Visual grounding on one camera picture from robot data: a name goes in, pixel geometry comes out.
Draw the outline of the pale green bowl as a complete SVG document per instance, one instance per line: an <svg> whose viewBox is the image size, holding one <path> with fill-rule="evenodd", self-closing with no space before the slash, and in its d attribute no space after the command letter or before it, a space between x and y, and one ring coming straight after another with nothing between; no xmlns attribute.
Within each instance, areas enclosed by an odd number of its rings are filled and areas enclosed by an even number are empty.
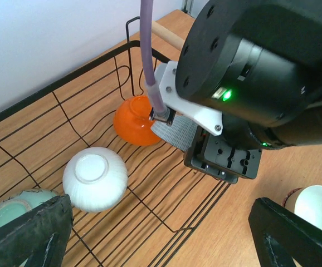
<svg viewBox="0 0 322 267"><path fill-rule="evenodd" d="M23 190L0 203L0 227L57 196L45 189Z"/></svg>

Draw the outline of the orange bowl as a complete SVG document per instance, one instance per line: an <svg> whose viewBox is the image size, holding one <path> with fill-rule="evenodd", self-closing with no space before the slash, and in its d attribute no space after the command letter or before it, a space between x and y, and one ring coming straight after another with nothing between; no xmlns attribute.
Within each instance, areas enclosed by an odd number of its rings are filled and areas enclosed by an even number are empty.
<svg viewBox="0 0 322 267"><path fill-rule="evenodd" d="M152 106L145 95L125 100L116 110L113 127L124 141L137 146L158 143L160 137L151 130L154 121L149 119Z"/></svg>

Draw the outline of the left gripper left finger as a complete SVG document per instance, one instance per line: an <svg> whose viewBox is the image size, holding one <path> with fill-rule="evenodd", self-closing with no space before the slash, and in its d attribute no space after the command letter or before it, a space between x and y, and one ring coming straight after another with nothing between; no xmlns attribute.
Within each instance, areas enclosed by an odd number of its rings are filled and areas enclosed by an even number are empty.
<svg viewBox="0 0 322 267"><path fill-rule="evenodd" d="M73 223L68 195L55 196L0 228L0 266L61 266Z"/></svg>

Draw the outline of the white bowl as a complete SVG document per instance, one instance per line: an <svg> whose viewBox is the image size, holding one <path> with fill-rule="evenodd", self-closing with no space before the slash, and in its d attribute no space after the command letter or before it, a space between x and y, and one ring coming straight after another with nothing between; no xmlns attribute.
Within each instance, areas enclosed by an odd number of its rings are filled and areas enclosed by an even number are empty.
<svg viewBox="0 0 322 267"><path fill-rule="evenodd" d="M89 147L68 161L62 185L74 207L89 213L103 212L124 196L128 170L116 152L105 147Z"/></svg>
<svg viewBox="0 0 322 267"><path fill-rule="evenodd" d="M300 191L294 213L322 230L322 185L313 185Z"/></svg>

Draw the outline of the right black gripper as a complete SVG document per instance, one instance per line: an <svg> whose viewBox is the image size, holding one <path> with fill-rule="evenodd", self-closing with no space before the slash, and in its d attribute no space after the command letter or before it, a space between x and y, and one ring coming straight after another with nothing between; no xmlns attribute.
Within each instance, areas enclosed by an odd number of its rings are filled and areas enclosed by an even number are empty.
<svg viewBox="0 0 322 267"><path fill-rule="evenodd" d="M191 147L184 154L184 164L216 180L235 184L239 178L256 178L261 155L261 150L232 147L222 136L213 136L198 126Z"/></svg>

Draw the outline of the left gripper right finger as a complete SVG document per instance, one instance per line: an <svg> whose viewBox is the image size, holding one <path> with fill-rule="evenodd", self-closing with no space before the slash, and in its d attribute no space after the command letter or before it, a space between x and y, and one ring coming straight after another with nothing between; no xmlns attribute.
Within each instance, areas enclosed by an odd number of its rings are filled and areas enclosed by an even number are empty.
<svg viewBox="0 0 322 267"><path fill-rule="evenodd" d="M322 230L267 197L248 217L261 266L322 266Z"/></svg>

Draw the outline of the black wire dish rack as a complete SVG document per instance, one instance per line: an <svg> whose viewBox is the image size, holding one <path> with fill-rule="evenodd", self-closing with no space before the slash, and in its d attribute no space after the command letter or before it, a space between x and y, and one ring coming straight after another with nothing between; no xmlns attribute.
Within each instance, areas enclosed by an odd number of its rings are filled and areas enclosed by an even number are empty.
<svg viewBox="0 0 322 267"><path fill-rule="evenodd" d="M87 186L115 159L128 171L112 208L73 209L64 266L163 266L229 188L185 167L163 141L133 145L116 134L116 109L143 93L138 38L130 34L108 59L0 122L0 224L30 209L31 197L62 194L67 165Z"/></svg>

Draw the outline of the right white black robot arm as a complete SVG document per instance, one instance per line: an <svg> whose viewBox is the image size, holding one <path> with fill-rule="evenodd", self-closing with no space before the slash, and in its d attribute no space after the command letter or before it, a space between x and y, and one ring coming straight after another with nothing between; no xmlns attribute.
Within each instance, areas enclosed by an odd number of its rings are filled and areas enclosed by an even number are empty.
<svg viewBox="0 0 322 267"><path fill-rule="evenodd" d="M178 95L222 112L187 167L254 179L263 150L322 145L322 1L209 1L178 61Z"/></svg>

